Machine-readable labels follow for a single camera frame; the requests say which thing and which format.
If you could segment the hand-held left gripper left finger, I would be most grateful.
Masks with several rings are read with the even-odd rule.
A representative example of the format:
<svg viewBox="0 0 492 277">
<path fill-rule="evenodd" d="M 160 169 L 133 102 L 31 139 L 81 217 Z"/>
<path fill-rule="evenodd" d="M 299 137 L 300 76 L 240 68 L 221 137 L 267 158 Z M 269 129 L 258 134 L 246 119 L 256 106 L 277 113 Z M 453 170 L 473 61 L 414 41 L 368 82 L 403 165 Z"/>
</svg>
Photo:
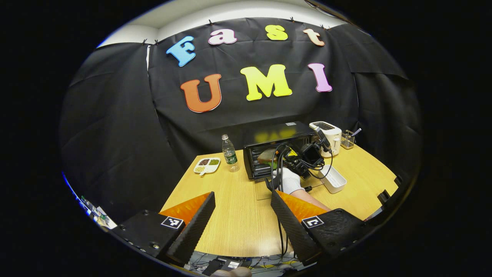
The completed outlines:
<svg viewBox="0 0 492 277">
<path fill-rule="evenodd" d="M 111 235 L 153 259 L 183 266 L 190 260 L 215 208 L 215 194 L 208 192 L 162 212 L 137 212 L 112 228 Z"/>
</svg>

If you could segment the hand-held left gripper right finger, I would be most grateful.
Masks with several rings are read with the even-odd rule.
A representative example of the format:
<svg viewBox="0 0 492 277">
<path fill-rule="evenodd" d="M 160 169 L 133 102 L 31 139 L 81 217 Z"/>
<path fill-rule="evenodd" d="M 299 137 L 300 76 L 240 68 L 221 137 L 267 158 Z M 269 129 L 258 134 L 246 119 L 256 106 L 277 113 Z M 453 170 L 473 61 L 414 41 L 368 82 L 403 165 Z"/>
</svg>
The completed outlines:
<svg viewBox="0 0 492 277">
<path fill-rule="evenodd" d="M 345 255 L 375 230 L 344 209 L 327 212 L 278 190 L 271 206 L 304 266 Z"/>
</svg>

